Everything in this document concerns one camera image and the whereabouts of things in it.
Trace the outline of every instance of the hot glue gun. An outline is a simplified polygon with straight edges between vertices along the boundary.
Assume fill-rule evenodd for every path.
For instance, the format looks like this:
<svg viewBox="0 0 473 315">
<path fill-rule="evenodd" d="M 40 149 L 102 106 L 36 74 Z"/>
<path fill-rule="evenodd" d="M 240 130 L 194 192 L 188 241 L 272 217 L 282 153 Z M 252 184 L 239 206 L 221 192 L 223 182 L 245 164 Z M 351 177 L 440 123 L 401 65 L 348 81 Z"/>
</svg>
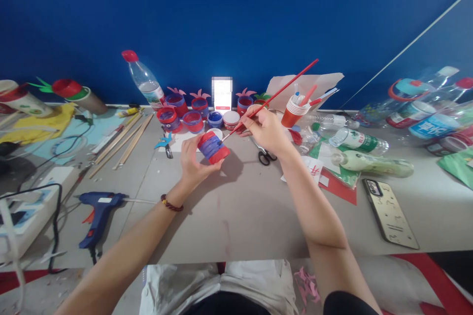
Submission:
<svg viewBox="0 0 473 315">
<path fill-rule="evenodd" d="M 92 225 L 87 236 L 79 244 L 81 249 L 94 249 L 103 235 L 107 226 L 108 217 L 113 208 L 120 207 L 123 203 L 123 193 L 89 192 L 80 195 L 79 200 L 84 204 L 90 204 L 94 211 L 83 222 L 92 220 Z"/>
</svg>

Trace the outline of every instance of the smartphone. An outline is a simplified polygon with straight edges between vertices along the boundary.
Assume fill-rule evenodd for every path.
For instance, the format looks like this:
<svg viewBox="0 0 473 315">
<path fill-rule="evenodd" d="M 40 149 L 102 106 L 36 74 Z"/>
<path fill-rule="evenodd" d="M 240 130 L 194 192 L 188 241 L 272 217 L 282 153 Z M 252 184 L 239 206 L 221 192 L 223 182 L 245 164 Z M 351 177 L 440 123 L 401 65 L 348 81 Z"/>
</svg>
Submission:
<svg viewBox="0 0 473 315">
<path fill-rule="evenodd" d="M 371 179 L 363 179 L 363 185 L 383 239 L 391 244 L 418 250 L 419 244 L 391 186 Z"/>
</svg>

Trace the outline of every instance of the beaded bracelet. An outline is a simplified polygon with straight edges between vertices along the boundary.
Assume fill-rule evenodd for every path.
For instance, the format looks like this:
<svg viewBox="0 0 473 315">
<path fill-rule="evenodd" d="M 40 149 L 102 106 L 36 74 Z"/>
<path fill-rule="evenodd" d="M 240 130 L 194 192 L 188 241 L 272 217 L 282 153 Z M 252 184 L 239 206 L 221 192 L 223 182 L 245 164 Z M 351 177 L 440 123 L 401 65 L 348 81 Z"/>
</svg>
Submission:
<svg viewBox="0 0 473 315">
<path fill-rule="evenodd" d="M 180 206 L 179 208 L 177 208 L 177 207 L 174 207 L 172 204 L 170 204 L 168 200 L 166 199 L 165 194 L 161 196 L 161 202 L 166 206 L 166 208 L 171 209 L 173 212 L 182 212 L 184 210 L 184 206 Z"/>
</svg>

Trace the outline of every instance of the blue jar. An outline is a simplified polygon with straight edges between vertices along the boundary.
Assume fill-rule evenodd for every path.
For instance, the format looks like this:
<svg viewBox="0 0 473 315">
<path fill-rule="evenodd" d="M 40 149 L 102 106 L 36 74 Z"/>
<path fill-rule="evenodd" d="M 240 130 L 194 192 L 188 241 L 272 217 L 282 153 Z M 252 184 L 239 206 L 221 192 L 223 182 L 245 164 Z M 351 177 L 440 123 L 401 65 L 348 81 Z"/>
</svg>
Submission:
<svg viewBox="0 0 473 315">
<path fill-rule="evenodd" d="M 207 122 L 210 128 L 220 128 L 223 123 L 223 116 L 217 111 L 209 112 L 207 115 Z"/>
</svg>

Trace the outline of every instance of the person's lap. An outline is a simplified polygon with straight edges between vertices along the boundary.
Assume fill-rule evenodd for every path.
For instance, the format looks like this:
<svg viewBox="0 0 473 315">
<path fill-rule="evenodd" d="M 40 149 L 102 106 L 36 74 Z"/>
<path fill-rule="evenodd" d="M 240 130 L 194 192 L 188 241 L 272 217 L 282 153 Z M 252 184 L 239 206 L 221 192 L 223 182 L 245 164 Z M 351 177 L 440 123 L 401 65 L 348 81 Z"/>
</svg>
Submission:
<svg viewBox="0 0 473 315">
<path fill-rule="evenodd" d="M 215 263 L 148 265 L 139 313 L 179 315 L 219 291 L 243 295 L 271 315 L 298 313 L 286 260 L 227 262 L 222 275 Z"/>
</svg>

